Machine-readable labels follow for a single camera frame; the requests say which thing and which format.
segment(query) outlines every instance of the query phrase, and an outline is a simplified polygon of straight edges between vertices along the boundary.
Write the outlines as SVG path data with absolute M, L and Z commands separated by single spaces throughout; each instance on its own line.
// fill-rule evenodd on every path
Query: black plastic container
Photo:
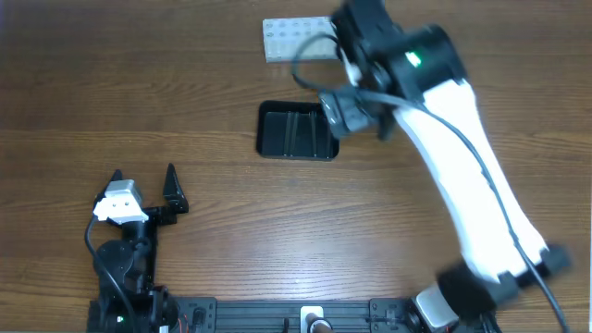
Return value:
M 319 103 L 265 101 L 259 106 L 257 152 L 266 158 L 330 161 L 339 141 Z

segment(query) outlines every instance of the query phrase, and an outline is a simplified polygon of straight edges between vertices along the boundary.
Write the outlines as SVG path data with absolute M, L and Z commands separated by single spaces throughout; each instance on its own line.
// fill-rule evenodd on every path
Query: white perforated board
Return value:
M 329 17 L 269 18 L 263 20 L 263 41 L 267 62 L 291 61 L 298 46 L 317 33 L 335 36 Z M 337 59 L 333 41 L 313 43 L 302 60 Z

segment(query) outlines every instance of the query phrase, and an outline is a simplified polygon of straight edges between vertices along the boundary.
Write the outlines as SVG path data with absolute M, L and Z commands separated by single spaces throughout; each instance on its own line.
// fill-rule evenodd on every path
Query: wooden tabletop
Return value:
M 313 101 L 267 64 L 263 19 L 338 0 L 7 0 L 0 6 L 0 329 L 81 331 L 98 295 L 83 241 L 116 168 L 144 205 L 167 164 L 191 205 L 159 231 L 157 282 L 221 300 L 411 296 L 460 258 L 448 210 L 402 131 L 342 142 L 334 162 L 254 150 L 264 100 Z M 403 27 L 441 24 L 522 208 L 573 270 L 550 283 L 587 331 L 592 152 L 590 1 L 397 0 Z M 342 80 L 337 62 L 307 65 Z M 97 226 L 96 246 L 118 238 Z M 536 289 L 505 331 L 557 332 Z

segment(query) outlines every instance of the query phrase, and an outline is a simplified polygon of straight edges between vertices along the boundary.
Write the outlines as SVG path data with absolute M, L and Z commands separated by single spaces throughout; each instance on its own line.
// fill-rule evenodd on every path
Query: wooden table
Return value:
M 222 300 L 413 295 L 459 249 L 402 131 L 342 143 L 331 163 L 267 160 L 257 107 L 313 101 L 267 64 L 262 19 L 328 15 L 338 0 L 6 0 L 0 7 L 0 329 L 81 331 L 98 295 L 82 240 L 116 168 L 162 204 L 167 163 L 191 211 L 162 228 L 157 281 Z M 517 198 L 573 271 L 551 283 L 587 330 L 592 2 L 398 0 L 404 27 L 441 24 L 479 97 Z M 308 68 L 341 80 L 337 63 Z M 118 237 L 98 226 L 95 245 Z M 556 332 L 541 292 L 499 315 Z

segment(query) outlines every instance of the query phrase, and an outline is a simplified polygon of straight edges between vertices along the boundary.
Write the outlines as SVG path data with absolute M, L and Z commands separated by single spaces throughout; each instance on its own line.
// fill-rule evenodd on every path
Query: green light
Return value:
M 415 68 L 418 68 L 419 65 L 422 64 L 422 59 L 420 59 L 419 56 L 415 52 L 407 52 L 407 53 L 405 53 L 405 56 L 407 56 L 407 60 L 409 60 L 409 62 Z

